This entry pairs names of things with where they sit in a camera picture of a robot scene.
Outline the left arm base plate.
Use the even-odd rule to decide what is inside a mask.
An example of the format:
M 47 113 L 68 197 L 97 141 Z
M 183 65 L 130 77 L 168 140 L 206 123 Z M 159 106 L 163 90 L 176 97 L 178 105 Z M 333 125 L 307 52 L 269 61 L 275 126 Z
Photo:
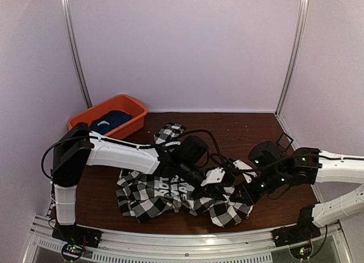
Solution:
M 52 232 L 52 237 L 82 247 L 97 248 L 100 243 L 101 234 L 102 232 L 98 229 L 77 225 L 61 226 L 56 224 Z

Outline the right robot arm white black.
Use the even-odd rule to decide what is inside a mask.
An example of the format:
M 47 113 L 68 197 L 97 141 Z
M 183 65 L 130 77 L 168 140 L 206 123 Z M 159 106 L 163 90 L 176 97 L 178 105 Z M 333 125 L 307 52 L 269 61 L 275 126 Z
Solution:
M 363 210 L 363 157 L 301 147 L 291 155 L 278 143 L 265 141 L 256 145 L 248 159 L 260 175 L 250 182 L 235 187 L 230 199 L 254 205 L 266 194 L 277 188 L 314 185 L 323 182 L 358 183 L 360 187 L 325 203 L 313 204 L 300 210 L 297 224 L 291 235 L 297 241 L 305 240 L 313 227 L 321 228 L 333 221 Z

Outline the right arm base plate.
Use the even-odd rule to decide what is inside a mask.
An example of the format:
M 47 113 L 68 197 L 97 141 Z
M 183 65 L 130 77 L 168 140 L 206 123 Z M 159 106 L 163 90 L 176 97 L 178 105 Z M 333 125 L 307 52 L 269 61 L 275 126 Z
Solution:
M 276 247 L 293 245 L 321 236 L 320 229 L 313 224 L 280 227 L 272 230 L 271 233 Z

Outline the black white checkered shirt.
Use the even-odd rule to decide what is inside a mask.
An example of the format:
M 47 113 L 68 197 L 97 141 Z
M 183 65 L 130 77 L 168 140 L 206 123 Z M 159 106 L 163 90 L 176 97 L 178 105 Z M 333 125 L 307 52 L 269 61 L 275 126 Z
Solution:
M 249 217 L 252 206 L 232 202 L 228 196 L 233 187 L 224 187 L 224 200 L 201 197 L 193 198 L 193 186 L 180 176 L 157 177 L 141 172 L 122 169 L 116 191 L 118 205 L 123 216 L 133 216 L 145 223 L 163 213 L 177 213 L 181 208 L 197 216 L 208 212 L 213 224 L 219 227 L 233 226 Z

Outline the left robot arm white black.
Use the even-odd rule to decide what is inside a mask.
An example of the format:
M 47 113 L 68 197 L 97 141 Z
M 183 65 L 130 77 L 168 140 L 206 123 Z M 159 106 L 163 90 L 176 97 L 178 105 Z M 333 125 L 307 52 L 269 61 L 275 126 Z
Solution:
M 152 145 L 135 144 L 90 131 L 86 123 L 79 123 L 46 151 L 53 153 L 50 173 L 59 232 L 70 243 L 82 237 L 76 226 L 76 189 L 85 166 L 110 166 L 135 170 L 146 175 L 173 177 L 178 175 L 193 187 L 192 196 L 223 200 L 222 168 L 204 172 L 197 166 L 209 151 L 207 143 L 198 137 L 200 130 L 182 132 Z

